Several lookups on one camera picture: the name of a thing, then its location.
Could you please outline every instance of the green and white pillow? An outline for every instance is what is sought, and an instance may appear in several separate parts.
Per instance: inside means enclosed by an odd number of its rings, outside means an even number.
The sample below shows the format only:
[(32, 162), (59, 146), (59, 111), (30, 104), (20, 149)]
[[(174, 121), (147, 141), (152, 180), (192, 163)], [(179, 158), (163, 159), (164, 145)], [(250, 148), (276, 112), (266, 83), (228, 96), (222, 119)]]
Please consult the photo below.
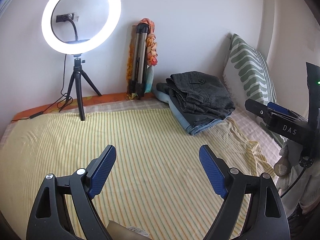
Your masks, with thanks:
[[(267, 105), (269, 102), (276, 103), (276, 92), (270, 77), (268, 64), (263, 55), (249, 46), (239, 35), (234, 34), (231, 38), (230, 52), (226, 64), (223, 79), (233, 101), (243, 110), (247, 99), (253, 99)], [(258, 124), (262, 122), (250, 114)], [(284, 140), (277, 134), (269, 131), (261, 124), (279, 145)]]

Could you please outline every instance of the ring light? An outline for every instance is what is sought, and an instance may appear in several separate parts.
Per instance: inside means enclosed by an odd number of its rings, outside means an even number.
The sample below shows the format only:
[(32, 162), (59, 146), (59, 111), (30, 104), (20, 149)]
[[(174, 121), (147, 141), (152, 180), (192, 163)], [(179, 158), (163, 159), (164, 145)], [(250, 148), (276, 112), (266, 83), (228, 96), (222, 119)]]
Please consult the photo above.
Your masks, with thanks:
[(54, 50), (63, 54), (77, 55), (88, 52), (101, 45), (116, 28), (120, 14), (121, 14), (121, 0), (108, 0), (109, 3), (109, 15), (106, 24), (101, 31), (95, 35), (92, 39), (78, 43), (78, 44), (66, 44), (60, 41), (53, 33), (51, 27), (51, 20), (53, 11), (60, 0), (49, 0), (43, 15), (42, 15), (42, 33), (45, 41)]

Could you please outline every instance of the tripod leg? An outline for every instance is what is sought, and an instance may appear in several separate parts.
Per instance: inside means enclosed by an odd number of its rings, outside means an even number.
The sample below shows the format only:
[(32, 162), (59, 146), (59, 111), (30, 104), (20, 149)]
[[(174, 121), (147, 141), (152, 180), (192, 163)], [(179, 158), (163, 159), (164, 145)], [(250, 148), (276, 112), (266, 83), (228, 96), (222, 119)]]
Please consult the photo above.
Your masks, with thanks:
[(66, 102), (64, 103), (64, 105), (60, 108), (59, 112), (61, 112), (63, 110), (63, 108), (65, 108), (68, 105), (68, 102), (70, 101), (70, 94), (71, 94), (71, 89), (73, 86), (73, 82), (75, 81), (75, 75), (74, 73), (71, 75), (70, 78), (70, 82), (69, 82), (69, 87), (68, 87), (68, 92), (67, 92), (67, 96), (66, 96)]
[(75, 72), (76, 79), (76, 92), (77, 92), (77, 101), (81, 121), (85, 120), (83, 101), (82, 101), (82, 89), (81, 89), (81, 73), (79, 71)]
[(84, 77), (84, 79), (88, 82), (88, 84), (93, 88), (93, 90), (97, 93), (98, 96), (102, 96), (99, 90), (96, 88), (96, 86), (93, 84), (91, 79), (88, 77), (87, 73), (84, 72), (83, 70), (80, 70), (80, 73)]

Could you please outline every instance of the light blue cloth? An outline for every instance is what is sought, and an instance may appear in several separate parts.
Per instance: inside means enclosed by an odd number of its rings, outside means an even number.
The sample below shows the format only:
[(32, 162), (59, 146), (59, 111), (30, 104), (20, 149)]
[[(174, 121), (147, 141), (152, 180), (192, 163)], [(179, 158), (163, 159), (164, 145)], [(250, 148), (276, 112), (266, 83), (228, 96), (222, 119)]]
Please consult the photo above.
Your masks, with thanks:
[(154, 66), (150, 66), (150, 67), (148, 67), (147, 73), (146, 73), (145, 93), (150, 93), (152, 90), (153, 76), (154, 76)]
[(174, 117), (178, 120), (178, 122), (180, 123), (180, 125), (182, 126), (182, 128), (190, 135), (196, 135), (210, 127), (212, 127), (213, 125), (222, 122), (222, 120), (220, 119), (214, 119), (212, 121), (210, 121), (207, 124), (202, 124), (202, 125), (198, 125), (196, 127), (192, 127), (190, 125), (190, 123), (188, 123), (188, 121), (183, 117), (183, 115), (180, 113), (180, 111), (176, 108), (176, 106), (172, 103), (170, 96), (158, 91), (156, 88), (152, 88), (151, 89), (152, 93), (156, 96), (156, 98), (158, 98), (158, 100), (169, 104), (169, 107), (172, 111), (172, 114), (174, 115)]

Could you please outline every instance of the rumpled fabric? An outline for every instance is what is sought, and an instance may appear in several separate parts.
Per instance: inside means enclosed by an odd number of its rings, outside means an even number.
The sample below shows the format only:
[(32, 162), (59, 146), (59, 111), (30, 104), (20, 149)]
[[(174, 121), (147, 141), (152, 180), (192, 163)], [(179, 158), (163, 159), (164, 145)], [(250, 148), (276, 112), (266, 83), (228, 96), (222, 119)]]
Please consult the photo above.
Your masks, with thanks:
[(182, 113), (179, 111), (178, 107), (175, 103), (172, 102), (171, 97), (156, 88), (152, 88), (152, 93), (156, 96), (156, 98), (164, 103), (169, 104), (169, 107), (172, 111), (172, 114), (177, 119), (181, 127), (186, 131), (186, 133), (194, 136), (198, 133), (212, 127), (213, 125), (222, 122), (220, 119), (208, 119), (207, 122), (204, 122), (203, 120), (199, 120), (199, 122), (194, 122), (193, 125), (190, 124), (190, 122), (185, 118), (186, 113)]

